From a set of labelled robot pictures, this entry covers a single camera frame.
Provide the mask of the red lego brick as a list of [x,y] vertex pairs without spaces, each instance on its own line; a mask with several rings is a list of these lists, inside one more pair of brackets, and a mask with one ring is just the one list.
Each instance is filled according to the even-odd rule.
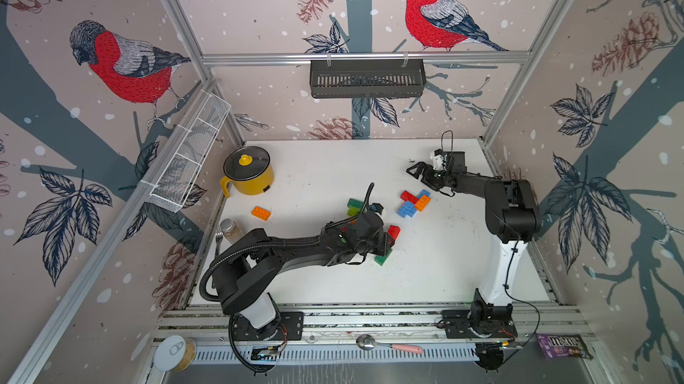
[[419,200],[416,196],[414,196],[413,194],[411,194],[411,193],[409,193],[409,192],[407,192],[407,191],[403,191],[402,194],[400,195],[400,198],[401,198],[403,201],[405,201],[405,202],[411,202],[412,204],[415,204],[415,203],[418,202],[418,200]]
[[401,228],[396,225],[391,225],[388,229],[388,234],[396,241],[401,233]]

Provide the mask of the dark green lego brick top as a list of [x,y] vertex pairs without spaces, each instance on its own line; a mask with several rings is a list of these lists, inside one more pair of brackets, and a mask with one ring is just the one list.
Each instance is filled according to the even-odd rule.
[[363,204],[364,204],[364,202],[362,202],[360,200],[350,198],[347,202],[347,207],[354,208],[354,209],[361,209],[363,207]]

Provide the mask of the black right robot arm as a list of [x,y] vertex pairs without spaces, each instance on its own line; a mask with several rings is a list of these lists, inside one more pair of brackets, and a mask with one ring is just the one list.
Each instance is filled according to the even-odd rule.
[[512,337],[513,283],[527,245],[541,228],[533,188],[525,179],[488,177],[468,170],[464,152],[434,151],[431,162],[419,161],[406,173],[436,193],[469,194],[484,200],[484,222],[493,236],[484,283],[475,290],[468,330],[479,338]]

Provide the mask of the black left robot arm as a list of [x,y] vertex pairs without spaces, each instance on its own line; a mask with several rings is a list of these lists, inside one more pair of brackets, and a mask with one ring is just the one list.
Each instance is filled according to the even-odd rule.
[[309,266],[359,266],[369,255],[385,256],[395,238],[384,229],[379,203],[370,203],[374,185],[369,185],[359,211],[340,221],[331,221],[320,234],[284,239],[270,236],[263,228],[249,231],[237,243],[213,259],[199,281],[203,300],[218,303],[229,319],[228,341],[237,360],[254,375],[273,368],[252,364],[238,350],[234,327],[247,320],[258,339],[277,332],[287,334],[281,314],[266,289],[282,273]]

